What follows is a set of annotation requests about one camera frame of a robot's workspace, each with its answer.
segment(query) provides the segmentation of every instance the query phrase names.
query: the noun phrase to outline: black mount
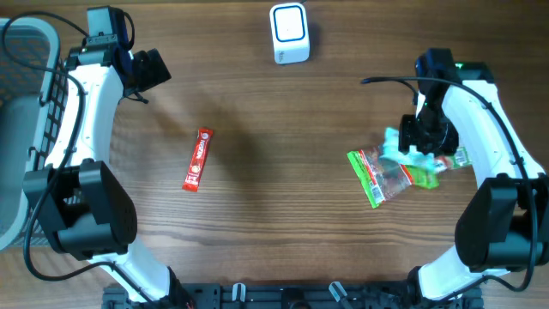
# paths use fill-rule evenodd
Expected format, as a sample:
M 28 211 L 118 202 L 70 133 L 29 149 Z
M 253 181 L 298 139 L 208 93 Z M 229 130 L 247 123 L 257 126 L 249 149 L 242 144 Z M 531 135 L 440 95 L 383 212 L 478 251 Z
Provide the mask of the black mount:
M 37 204 L 54 172 L 46 168 L 25 174 L 23 191 L 30 205 Z M 102 161 L 64 168 L 38 222 L 55 252 L 79 261 L 94 254 L 125 254 L 137 236 L 136 208 Z
M 416 60 L 415 70 L 418 77 L 435 77 L 458 83 L 464 80 L 493 83 L 492 73 L 485 64 L 456 64 L 449 49 L 430 48 Z M 424 154 L 453 155 L 459 145 L 459 136 L 442 108 L 449 85 L 429 81 L 419 81 L 418 85 L 425 96 L 425 103 L 417 117 L 402 116 L 399 150 L 407 153 L 410 145 L 416 145 L 418 151 Z
M 473 272 L 505 268 L 521 271 L 528 266 L 532 224 L 527 210 L 515 215 L 516 205 L 525 209 L 527 193 L 521 179 L 506 174 L 486 179 L 455 226 L 455 248 Z M 538 242 L 535 265 L 549 261 L 549 178 L 530 180 L 538 211 Z
M 67 70 L 75 70 L 79 65 L 112 65 L 124 85 L 124 97 L 135 94 L 137 99 L 133 100 L 147 103 L 139 93 L 172 76 L 156 49 L 139 51 L 131 58 L 129 51 L 134 38 L 128 40 L 126 16 L 129 17 L 121 9 L 110 6 L 88 9 L 90 36 L 83 40 L 81 46 L 70 49 L 65 67 Z

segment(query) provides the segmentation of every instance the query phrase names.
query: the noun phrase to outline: green snack package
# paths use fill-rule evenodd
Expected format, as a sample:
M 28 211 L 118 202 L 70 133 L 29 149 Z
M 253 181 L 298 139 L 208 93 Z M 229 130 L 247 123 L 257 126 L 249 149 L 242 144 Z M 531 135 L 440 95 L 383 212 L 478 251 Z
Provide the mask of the green snack package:
M 412 175 L 413 184 L 425 189 L 434 189 L 438 187 L 437 175 L 420 167 L 406 166 L 406 169 Z
M 375 147 L 347 154 L 374 209 L 413 183 L 405 166 L 390 160 L 379 160 L 381 153 L 382 148 Z
M 458 147 L 454 155 L 440 155 L 435 158 L 435 173 L 440 173 L 447 169 L 468 167 L 471 164 L 473 162 L 469 158 L 465 147 Z

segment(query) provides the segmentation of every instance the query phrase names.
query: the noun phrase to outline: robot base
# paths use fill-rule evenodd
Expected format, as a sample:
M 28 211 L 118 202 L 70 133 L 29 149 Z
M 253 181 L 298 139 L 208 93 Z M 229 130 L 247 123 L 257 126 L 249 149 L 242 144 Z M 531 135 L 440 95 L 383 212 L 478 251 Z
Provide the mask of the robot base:
M 363 285 L 343 285 L 348 306 L 337 303 L 328 285 L 249 286 L 245 301 L 233 301 L 233 287 L 220 284 L 183 284 L 196 308 L 185 309 L 404 309 L 428 308 L 428 304 L 411 305 L 407 281 L 370 282 Z M 103 294 L 102 309 L 152 308 L 149 304 L 131 303 L 121 287 L 109 287 Z M 482 309 L 482 291 L 474 288 L 460 299 L 433 309 Z

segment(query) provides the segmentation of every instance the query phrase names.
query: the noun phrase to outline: cable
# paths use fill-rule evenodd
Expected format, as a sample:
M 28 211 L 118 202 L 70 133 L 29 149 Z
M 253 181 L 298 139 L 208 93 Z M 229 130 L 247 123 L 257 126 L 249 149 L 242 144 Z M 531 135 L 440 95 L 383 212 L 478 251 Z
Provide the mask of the cable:
M 136 41 L 136 28 L 134 27 L 134 21 L 131 19 L 130 14 L 128 14 L 128 12 L 124 12 L 124 16 L 126 16 L 131 25 L 131 40 L 127 46 L 129 51 L 134 46 L 134 42 Z
M 8 22 L 6 22 L 6 24 L 4 25 L 3 30 L 2 30 L 2 41 L 1 41 L 2 42 L 2 49 L 3 49 L 3 52 L 6 54 L 6 56 L 10 60 L 12 60 L 13 62 L 15 62 L 19 65 L 28 67 L 28 68 L 33 69 L 33 70 L 42 70 L 42 71 L 45 71 L 45 72 L 50 72 L 50 73 L 53 73 L 53 74 L 64 76 L 65 78 L 69 79 L 70 81 L 72 81 L 76 85 L 76 87 L 78 88 L 78 98 L 79 98 L 78 99 L 78 111 L 76 113 L 76 119 L 75 119 L 75 126 L 73 127 L 73 130 L 70 133 L 70 139 L 69 139 L 67 148 L 65 149 L 65 154 L 64 154 L 64 156 L 61 160 L 61 163 L 59 164 L 59 168 L 53 173 L 53 175 L 51 176 L 50 180 L 47 183 L 47 186 L 46 186 L 45 190 L 40 195 L 40 198 L 39 198 L 38 202 L 36 203 L 36 206 L 34 207 L 33 213 L 31 214 L 31 217 L 30 217 L 30 219 L 28 221 L 28 224 L 27 224 L 27 230 L 25 232 L 25 239 L 24 239 L 24 242 L 23 242 L 23 258 L 25 260 L 25 265 L 27 266 L 28 271 L 33 276 L 37 277 L 40 280 L 44 280 L 44 281 L 48 281 L 48 282 L 58 282 L 58 281 L 67 280 L 67 279 L 70 279 L 74 276 L 78 276 L 83 272 L 94 269 L 96 267 L 107 266 L 107 267 L 110 267 L 112 269 L 112 271 L 115 271 L 122 279 L 124 279 L 128 283 L 128 285 L 130 285 L 133 289 L 135 289 L 135 291 L 137 291 L 137 293 L 143 299 L 145 299 L 147 302 L 155 305 L 154 302 L 145 293 L 142 292 L 142 289 L 140 287 L 138 287 L 135 283 L 133 283 L 133 281 L 131 281 L 129 279 L 129 277 L 127 275 L 125 275 L 125 273 L 121 269 L 119 269 L 119 267 L 114 262 L 98 262 L 98 263 L 90 264 L 90 265 L 87 265 L 85 267 L 80 268 L 79 270 L 75 270 L 73 272 L 70 272 L 69 274 L 62 275 L 62 276 L 43 275 L 38 270 L 36 270 L 36 268 L 33 265 L 33 261 L 31 259 L 31 254 L 30 254 L 30 246 L 31 246 L 30 243 L 31 243 L 31 238 L 33 236 L 33 227 L 34 227 L 34 224 L 36 223 L 36 220 L 38 219 L 39 213 L 42 209 L 42 206 L 44 205 L 45 199 L 47 198 L 47 196 L 53 190 L 53 187 L 55 186 L 55 184 L 57 183 L 57 181 L 59 179 L 59 176 L 61 175 L 61 171 L 65 168 L 65 166 L 67 165 L 67 162 L 69 161 L 70 156 L 75 151 L 75 142 L 76 142 L 76 138 L 78 137 L 78 130 L 80 129 L 81 122 L 82 122 L 86 92 L 84 90 L 84 87 L 78 82 L 78 80 L 76 80 L 76 78 L 74 78 L 73 76 L 71 76 L 67 72 L 63 72 L 61 70 L 55 70 L 55 69 L 48 68 L 48 67 L 41 66 L 41 65 L 29 64 L 27 62 L 24 62 L 24 61 L 22 61 L 22 60 L 20 60 L 16 57 L 14 57 L 9 52 L 9 50 L 7 48 L 7 45 L 6 45 L 6 34 L 8 32 L 8 28 L 14 23 L 14 21 L 16 21 L 16 20 L 18 20 L 22 17 L 26 17 L 26 16 L 30 16 L 30 15 L 44 15 L 44 16 L 49 16 L 49 17 L 55 18 L 57 20 L 60 20 L 60 21 L 63 21 L 65 23 L 67 23 L 68 25 L 72 26 L 74 29 L 78 30 L 80 33 L 84 34 L 85 36 L 88 36 L 87 32 L 82 30 L 80 27 L 78 27 L 72 21 L 68 21 L 68 20 L 66 20 L 65 18 L 63 18 L 59 15 L 55 15 L 53 13 L 45 12 L 45 11 L 30 11 L 30 12 L 19 14 L 15 17 L 9 19 Z
M 519 287 L 515 287 L 515 286 L 511 285 L 510 283 L 508 283 L 504 279 L 499 278 L 497 276 L 487 275 L 487 276 L 483 276 L 482 278 L 480 278 L 476 282 L 473 282 L 472 284 L 466 286 L 465 288 L 462 288 L 458 291 L 455 291 L 454 293 L 444 297 L 441 300 L 433 301 L 432 305 L 436 306 L 440 303 L 444 303 L 444 302 L 456 297 L 459 294 L 463 294 L 463 293 L 467 292 L 471 288 L 476 288 L 481 283 L 486 282 L 488 280 L 493 280 L 495 282 L 498 282 L 498 283 L 502 284 L 507 289 L 509 289 L 513 292 L 522 292 L 522 291 L 524 291 L 526 288 L 528 288 L 528 285 L 532 281 L 532 276 L 534 275 L 536 249 L 537 249 L 536 246 L 537 246 L 537 242 L 538 242 L 538 213 L 537 213 L 537 209 L 536 209 L 535 203 L 534 203 L 534 195 L 532 193 L 532 185 L 530 184 L 530 179 L 528 177 L 528 173 L 526 172 L 526 168 L 524 167 L 524 159 L 520 156 L 520 154 L 518 152 L 518 149 L 516 148 L 515 141 L 513 140 L 511 134 L 509 133 L 509 130 L 507 129 L 507 126 L 505 125 L 504 121 L 501 119 L 499 114 L 496 112 L 496 110 L 494 109 L 492 103 L 488 102 L 482 95 L 480 95 L 476 91 L 474 91 L 471 88 L 469 88 L 465 85 L 462 85 L 458 82 L 446 81 L 444 79 L 434 78 L 434 77 L 404 76 L 404 77 L 370 77 L 370 78 L 365 78 L 362 81 L 362 84 L 368 84 L 368 83 L 372 83 L 372 82 L 405 82 L 405 81 L 441 82 L 441 83 L 449 84 L 451 86 L 456 86 L 456 87 L 458 87 L 462 90 L 467 91 L 472 96 L 474 96 L 476 99 L 478 99 L 480 101 L 480 103 L 482 103 L 482 105 L 492 114 L 492 116 L 496 119 L 496 122 L 498 123 L 498 125 L 501 128 L 502 132 L 504 133 L 505 138 L 507 139 L 507 142 L 508 142 L 509 147 L 511 149 L 511 152 L 512 152 L 513 156 L 515 157 L 515 164 L 518 165 L 519 171 L 521 172 L 522 179 L 523 179 L 523 182 L 524 182 L 524 186 L 525 186 L 526 192 L 528 193 L 527 194 L 528 195 L 528 207 L 529 207 L 529 210 L 530 210 L 529 211 L 530 220 L 532 222 L 532 231 L 531 231 L 531 233 L 532 233 L 532 237 L 531 237 L 532 243 L 530 244 L 530 252 L 529 252 L 529 255 L 528 255 L 528 267 L 526 269 L 526 274 L 524 275 L 524 280 L 522 281 L 522 284 Z
M 143 98 L 138 92 L 134 92 L 133 93 L 137 98 L 130 98 L 129 96 L 125 95 L 124 98 L 125 99 L 128 99 L 128 100 L 133 100 L 135 102 L 141 102 L 141 103 L 145 103 L 145 104 L 148 104 L 148 100 Z
M 372 83 L 372 82 L 399 82 L 399 83 L 401 83 L 402 85 L 404 85 L 404 86 L 410 88 L 410 90 L 412 90 L 412 92 L 413 92 L 413 103 L 414 103 L 415 105 L 418 104 L 419 92 L 418 92 L 418 90 L 417 90 L 414 86 L 412 86 L 409 82 L 402 81 L 402 80 L 392 80 L 392 81 L 375 80 L 375 81 L 370 81 L 370 83 Z

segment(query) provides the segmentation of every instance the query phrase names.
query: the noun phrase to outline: snack package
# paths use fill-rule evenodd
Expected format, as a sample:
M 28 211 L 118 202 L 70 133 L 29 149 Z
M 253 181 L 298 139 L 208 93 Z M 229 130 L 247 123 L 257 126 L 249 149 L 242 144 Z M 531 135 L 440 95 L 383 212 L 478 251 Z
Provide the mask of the snack package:
M 187 177 L 183 183 L 183 189 L 192 192 L 198 192 L 198 185 L 200 184 L 200 177 L 202 176 L 202 170 L 204 163 L 206 163 L 206 156 L 208 155 L 209 141 L 212 138 L 214 132 L 206 128 L 200 128 L 198 130 L 198 140 L 196 141 L 195 152 L 190 159 L 189 171 Z
M 405 166 L 390 160 L 379 160 L 381 154 L 380 147 L 347 154 L 374 209 L 413 183 Z
M 458 147 L 454 155 L 440 155 L 435 158 L 435 173 L 440 173 L 447 169 L 468 167 L 471 164 L 473 162 L 469 158 L 465 147 Z
M 406 169 L 412 175 L 413 185 L 425 189 L 434 189 L 438 187 L 438 178 L 434 172 L 429 172 L 420 167 L 406 166 Z

